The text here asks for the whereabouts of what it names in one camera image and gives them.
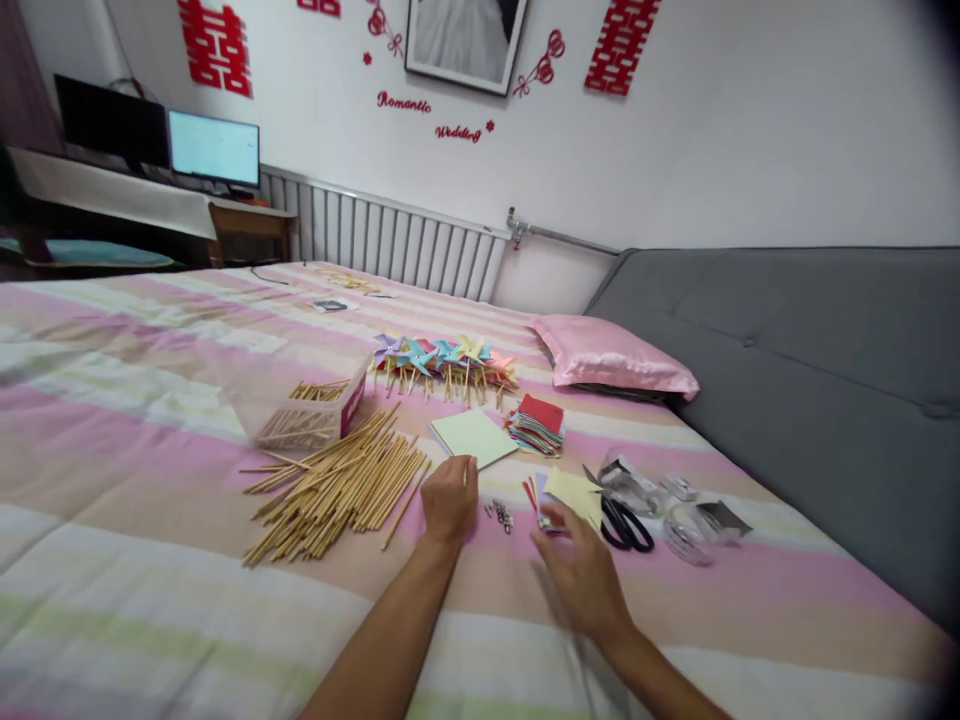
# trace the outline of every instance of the pink striped quilt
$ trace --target pink striped quilt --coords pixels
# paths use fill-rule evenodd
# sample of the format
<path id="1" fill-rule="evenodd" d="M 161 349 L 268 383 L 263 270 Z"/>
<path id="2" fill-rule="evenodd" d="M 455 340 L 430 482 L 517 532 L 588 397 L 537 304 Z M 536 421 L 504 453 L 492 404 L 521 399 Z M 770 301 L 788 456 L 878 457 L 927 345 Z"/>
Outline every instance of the pink striped quilt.
<path id="1" fill-rule="evenodd" d="M 464 549 L 410 708 L 413 718 L 642 715 L 588 644 L 558 626 L 527 537 L 521 481 L 596 467 L 612 445 L 659 477 L 723 499 L 755 531 L 709 568 L 662 542 L 614 551 L 636 622 L 738 718 L 893 718 L 928 702 L 945 634 L 668 410 L 551 384 L 529 316 L 370 278 L 394 298 L 333 287 L 322 263 L 0 286 L 0 716 L 292 717 L 407 557 L 414 501 L 387 552 L 345 533 L 321 562 L 243 569 L 263 464 L 225 384 L 293 348 L 346 377 L 380 332 L 484 338 L 517 358 L 522 392 L 566 410 L 563 457 L 514 453 L 483 470 Z M 323 315 L 312 301 L 359 307 Z M 392 406 L 368 380 L 361 412 Z M 404 397 L 395 429 L 435 462 L 431 420 L 462 411 Z M 486 411 L 498 413 L 492 398 Z M 659 540 L 658 522 L 648 521 Z"/>

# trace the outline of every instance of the framed photo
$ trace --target framed photo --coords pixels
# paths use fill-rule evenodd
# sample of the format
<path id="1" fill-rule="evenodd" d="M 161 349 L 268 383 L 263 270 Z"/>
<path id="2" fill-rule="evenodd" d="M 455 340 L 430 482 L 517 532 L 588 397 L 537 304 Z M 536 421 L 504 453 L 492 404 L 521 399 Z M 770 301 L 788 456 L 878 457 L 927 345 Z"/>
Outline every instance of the framed photo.
<path id="1" fill-rule="evenodd" d="M 408 72 L 506 97 L 528 0 L 410 0 Z"/>

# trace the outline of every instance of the wall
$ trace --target wall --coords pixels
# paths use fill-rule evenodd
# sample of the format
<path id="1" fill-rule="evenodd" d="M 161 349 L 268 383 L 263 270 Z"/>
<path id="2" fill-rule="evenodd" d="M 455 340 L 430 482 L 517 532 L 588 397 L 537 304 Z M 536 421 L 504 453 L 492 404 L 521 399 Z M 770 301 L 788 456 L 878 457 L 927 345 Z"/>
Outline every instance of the wall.
<path id="1" fill-rule="evenodd" d="M 21 0 L 42 68 L 111 79 L 98 46 L 109 33 L 84 29 L 102 24 L 103 2 Z M 382 4 L 405 33 L 407 0 Z M 360 0 L 339 21 L 295 0 L 233 0 L 247 22 L 248 100 L 190 81 L 174 0 L 109 0 L 160 101 L 259 124 L 265 163 L 495 227 L 515 205 L 617 248 L 956 242 L 956 109 L 906 4 L 664 0 L 630 96 L 616 100 L 582 87 L 607 0 L 531 0 L 517 72 L 554 27 L 567 51 L 551 85 L 504 101 L 406 75 L 367 32 Z M 70 9 L 38 9 L 52 5 Z M 380 90 L 433 112 L 379 109 Z M 496 130 L 477 145 L 433 135 L 488 119 Z M 528 239 L 506 254 L 494 302 L 578 312 L 607 266 Z"/>
<path id="2" fill-rule="evenodd" d="M 922 3 L 766 0 L 643 243 L 955 245 L 960 109 Z"/>
<path id="3" fill-rule="evenodd" d="M 491 226 L 503 227 L 515 205 L 535 224 L 631 247 L 642 243 L 644 218 L 704 112 L 710 72 L 746 0 L 665 3 L 626 100 L 583 90 L 607 0 L 530 3 L 517 72 L 536 65 L 554 28 L 567 49 L 554 63 L 553 83 L 519 100 L 408 76 L 386 39 L 368 33 L 371 6 L 360 0 L 344 2 L 339 21 L 305 12 L 295 0 L 231 4 L 247 23 L 252 101 L 190 81 L 174 0 L 109 1 L 130 65 L 147 88 L 172 107 L 259 124 L 265 163 Z M 382 5 L 405 34 L 407 0 Z M 73 55 L 83 61 L 71 74 L 106 80 L 89 66 L 92 44 L 81 34 L 59 34 L 55 46 L 41 42 L 37 50 L 45 68 L 63 72 L 69 64 L 62 59 Z M 367 50 L 369 68 L 361 62 Z M 426 99 L 433 112 L 379 109 L 381 90 Z M 478 127 L 490 119 L 496 130 L 476 145 L 433 134 L 439 124 Z M 532 240 L 508 258 L 494 300 L 577 312 L 606 266 Z M 543 267 L 563 279 L 548 283 L 546 293 L 540 288 L 547 283 L 528 277 Z"/>

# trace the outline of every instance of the black scissors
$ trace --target black scissors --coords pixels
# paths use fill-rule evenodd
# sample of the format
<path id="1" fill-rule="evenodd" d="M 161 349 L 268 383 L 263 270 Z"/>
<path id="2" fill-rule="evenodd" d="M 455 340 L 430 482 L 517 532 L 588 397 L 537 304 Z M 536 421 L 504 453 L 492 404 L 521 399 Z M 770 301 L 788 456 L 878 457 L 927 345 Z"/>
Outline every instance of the black scissors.
<path id="1" fill-rule="evenodd" d="M 617 550 L 629 551 L 633 549 L 641 553 L 653 552 L 653 537 L 647 532 L 643 523 L 637 519 L 637 516 L 630 512 L 622 502 L 610 497 L 611 491 L 597 482 L 597 479 L 593 473 L 587 469 L 586 465 L 583 466 L 583 471 L 587 474 L 587 480 L 599 488 L 597 492 L 600 493 L 600 507 L 603 509 L 603 515 L 610 521 L 614 532 L 619 536 L 619 539 L 614 537 L 613 534 L 607 530 L 606 523 L 601 523 L 600 532 L 604 540 L 617 548 Z M 640 542 L 640 539 L 637 538 L 630 529 L 630 524 L 637 529 L 645 543 Z"/>

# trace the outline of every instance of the plastic container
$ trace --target plastic container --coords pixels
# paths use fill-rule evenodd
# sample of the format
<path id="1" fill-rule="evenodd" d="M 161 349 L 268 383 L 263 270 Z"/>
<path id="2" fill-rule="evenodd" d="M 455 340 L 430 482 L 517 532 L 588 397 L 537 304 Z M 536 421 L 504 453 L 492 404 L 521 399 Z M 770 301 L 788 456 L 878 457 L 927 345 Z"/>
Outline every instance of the plastic container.
<path id="1" fill-rule="evenodd" d="M 597 480 L 638 517 L 658 518 L 663 513 L 667 492 L 637 470 L 624 448 L 607 451 Z"/>
<path id="2" fill-rule="evenodd" d="M 660 484 L 669 490 L 681 502 L 696 500 L 700 491 L 693 487 L 676 473 L 667 473 L 660 479 Z"/>
<path id="3" fill-rule="evenodd" d="M 372 355 L 360 362 L 336 400 L 292 400 L 299 378 L 274 378 L 221 391 L 254 446 L 265 450 L 321 450 L 346 437 L 366 387 Z"/>
<path id="4" fill-rule="evenodd" d="M 675 505 L 663 522 L 667 547 L 691 565 L 706 567 L 717 559 L 723 546 L 720 523 L 693 503 Z"/>

